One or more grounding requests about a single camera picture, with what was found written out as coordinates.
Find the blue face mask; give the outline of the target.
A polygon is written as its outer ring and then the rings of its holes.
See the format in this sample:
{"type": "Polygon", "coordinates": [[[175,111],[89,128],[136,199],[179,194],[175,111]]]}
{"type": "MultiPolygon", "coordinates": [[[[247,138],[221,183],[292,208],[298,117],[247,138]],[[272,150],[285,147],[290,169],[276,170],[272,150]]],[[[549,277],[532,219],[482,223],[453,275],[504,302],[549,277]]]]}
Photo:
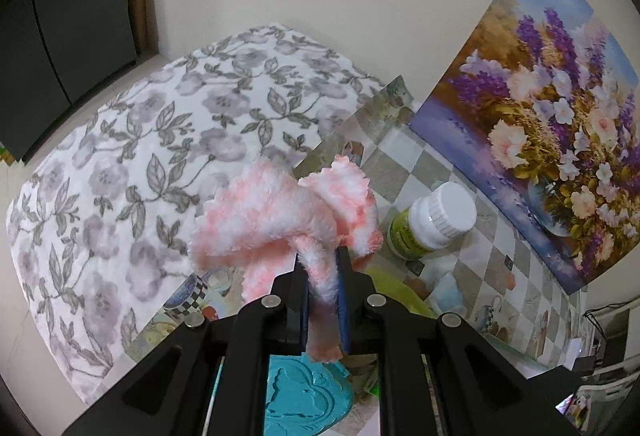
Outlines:
{"type": "Polygon", "coordinates": [[[426,302],[436,316],[446,314],[446,312],[453,312],[461,317],[466,316],[462,292],[451,272],[447,272],[437,281],[426,302]]]}

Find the lime green cloth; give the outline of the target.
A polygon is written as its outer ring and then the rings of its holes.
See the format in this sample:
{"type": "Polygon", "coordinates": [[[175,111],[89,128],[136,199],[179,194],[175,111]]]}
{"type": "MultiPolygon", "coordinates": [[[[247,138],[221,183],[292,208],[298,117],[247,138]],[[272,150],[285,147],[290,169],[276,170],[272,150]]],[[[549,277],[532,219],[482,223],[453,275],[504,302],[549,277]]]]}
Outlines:
{"type": "Polygon", "coordinates": [[[404,282],[376,267],[368,267],[364,273],[372,279],[375,291],[378,294],[383,294],[396,300],[412,314],[431,319],[436,318],[436,314],[431,308],[404,282]]]}

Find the pink fluffy cloth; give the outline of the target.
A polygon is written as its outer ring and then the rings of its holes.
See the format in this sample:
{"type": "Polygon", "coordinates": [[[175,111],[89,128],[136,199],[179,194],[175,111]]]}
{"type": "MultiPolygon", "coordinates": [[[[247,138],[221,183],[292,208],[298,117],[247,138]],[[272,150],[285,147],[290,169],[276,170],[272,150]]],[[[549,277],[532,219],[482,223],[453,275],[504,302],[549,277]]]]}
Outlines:
{"type": "Polygon", "coordinates": [[[383,244],[370,180],[346,156],[297,179],[280,165],[258,159],[203,205],[189,252],[201,270],[243,271],[242,299],[269,294],[280,274],[302,264],[310,312],[306,353],[314,361],[341,359],[337,319],[337,248],[347,248],[360,269],[383,244]]]}

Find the teal plastic box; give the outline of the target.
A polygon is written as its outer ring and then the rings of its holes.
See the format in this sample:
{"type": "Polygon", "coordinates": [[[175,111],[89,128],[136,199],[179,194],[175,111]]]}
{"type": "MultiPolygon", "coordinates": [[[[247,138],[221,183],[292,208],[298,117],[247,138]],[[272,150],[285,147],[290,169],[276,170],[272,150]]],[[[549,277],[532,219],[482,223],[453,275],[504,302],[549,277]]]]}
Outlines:
{"type": "Polygon", "coordinates": [[[272,356],[265,404],[265,435],[320,435],[344,419],[354,390],[340,362],[272,356]]]}

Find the white pill bottle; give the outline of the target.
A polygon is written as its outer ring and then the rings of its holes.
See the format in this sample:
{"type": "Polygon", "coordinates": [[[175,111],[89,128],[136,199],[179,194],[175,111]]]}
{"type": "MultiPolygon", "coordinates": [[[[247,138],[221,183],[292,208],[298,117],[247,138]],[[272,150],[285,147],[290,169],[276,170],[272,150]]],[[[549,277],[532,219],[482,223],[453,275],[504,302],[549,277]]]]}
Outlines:
{"type": "Polygon", "coordinates": [[[420,260],[467,234],[476,220],[472,196],[462,185],[444,182],[396,215],[388,225],[386,239],[398,257],[420,260]]]}

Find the grey floral blanket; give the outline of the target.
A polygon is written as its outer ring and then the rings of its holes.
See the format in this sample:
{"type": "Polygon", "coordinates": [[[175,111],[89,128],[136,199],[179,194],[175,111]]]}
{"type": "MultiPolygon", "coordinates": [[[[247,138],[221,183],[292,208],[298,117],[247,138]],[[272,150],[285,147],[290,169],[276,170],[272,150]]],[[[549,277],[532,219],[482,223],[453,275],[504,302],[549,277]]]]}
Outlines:
{"type": "Polygon", "coordinates": [[[352,60],[280,23],[202,47],[99,107],[6,211],[35,325],[78,397],[190,276],[195,219],[258,156],[289,166],[382,89],[352,60]]]}

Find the flower painting canvas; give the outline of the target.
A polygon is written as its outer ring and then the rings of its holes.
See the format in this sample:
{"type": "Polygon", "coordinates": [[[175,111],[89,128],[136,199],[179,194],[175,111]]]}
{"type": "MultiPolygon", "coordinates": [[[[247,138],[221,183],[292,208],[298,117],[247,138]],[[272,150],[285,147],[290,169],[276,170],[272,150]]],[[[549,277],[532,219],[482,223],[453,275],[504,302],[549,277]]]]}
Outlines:
{"type": "Polygon", "coordinates": [[[585,0],[492,0],[411,129],[573,293],[639,241],[639,80],[585,0]]]}

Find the dark cabinet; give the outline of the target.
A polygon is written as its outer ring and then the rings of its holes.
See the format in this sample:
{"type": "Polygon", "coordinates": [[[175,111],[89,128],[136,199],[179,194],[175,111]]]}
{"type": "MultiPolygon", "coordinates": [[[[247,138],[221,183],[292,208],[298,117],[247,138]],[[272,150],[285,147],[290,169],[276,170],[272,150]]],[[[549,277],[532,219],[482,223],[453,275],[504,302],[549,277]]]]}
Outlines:
{"type": "Polygon", "coordinates": [[[32,154],[146,47],[146,0],[1,0],[1,145],[32,154]]]}

